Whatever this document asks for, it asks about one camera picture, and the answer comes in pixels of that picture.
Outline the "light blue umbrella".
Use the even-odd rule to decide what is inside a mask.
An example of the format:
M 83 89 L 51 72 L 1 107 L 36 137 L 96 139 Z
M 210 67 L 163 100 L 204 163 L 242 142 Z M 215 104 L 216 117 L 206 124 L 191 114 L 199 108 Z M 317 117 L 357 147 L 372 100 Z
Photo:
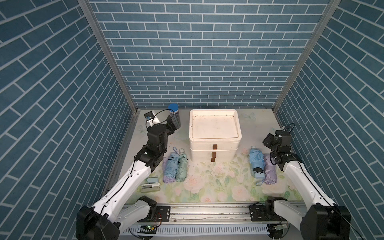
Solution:
M 254 178 L 258 183 L 262 184 L 265 180 L 265 160 L 264 154 L 254 146 L 251 147 L 249 152 L 249 161 Z
M 173 152 L 168 157 L 165 165 L 164 175 L 168 179 L 175 180 L 178 169 L 179 169 L 179 152 L 176 147 L 173 147 Z

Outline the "white plastic drawer cabinet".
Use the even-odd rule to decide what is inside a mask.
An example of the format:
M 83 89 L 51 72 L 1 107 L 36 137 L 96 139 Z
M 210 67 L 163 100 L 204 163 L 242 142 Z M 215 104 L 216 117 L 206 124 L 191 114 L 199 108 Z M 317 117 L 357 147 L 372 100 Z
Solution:
M 234 109 L 190 111 L 191 160 L 196 163 L 230 162 L 242 139 L 238 112 Z

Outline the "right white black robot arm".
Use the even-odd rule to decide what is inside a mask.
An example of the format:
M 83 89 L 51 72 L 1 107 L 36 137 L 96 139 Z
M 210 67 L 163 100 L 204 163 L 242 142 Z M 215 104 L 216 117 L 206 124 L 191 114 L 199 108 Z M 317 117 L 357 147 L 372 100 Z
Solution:
M 249 159 L 257 186 L 267 184 L 271 169 L 279 168 L 292 181 L 302 196 L 306 210 L 299 210 L 286 198 L 268 197 L 264 204 L 249 207 L 251 220 L 260 221 L 261 215 L 268 221 L 287 221 L 297 228 L 304 240 L 347 240 L 350 237 L 351 214 L 345 206 L 337 205 L 321 190 L 309 175 L 303 161 L 291 151 L 291 127 L 269 133 L 263 145 L 270 149 L 268 158 L 261 151 L 251 148 Z

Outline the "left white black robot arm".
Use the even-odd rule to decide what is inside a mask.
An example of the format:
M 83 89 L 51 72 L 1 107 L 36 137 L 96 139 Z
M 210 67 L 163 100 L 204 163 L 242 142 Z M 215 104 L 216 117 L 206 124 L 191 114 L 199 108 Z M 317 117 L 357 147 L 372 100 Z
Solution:
M 78 240 L 116 240 L 122 231 L 141 220 L 153 220 L 157 202 L 144 196 L 124 209 L 127 200 L 164 159 L 168 150 L 168 136 L 177 126 L 168 116 L 156 121 L 151 112 L 145 114 L 151 122 L 147 128 L 148 141 L 134 157 L 134 161 L 119 181 L 91 207 L 83 206 L 77 213 L 76 238 Z

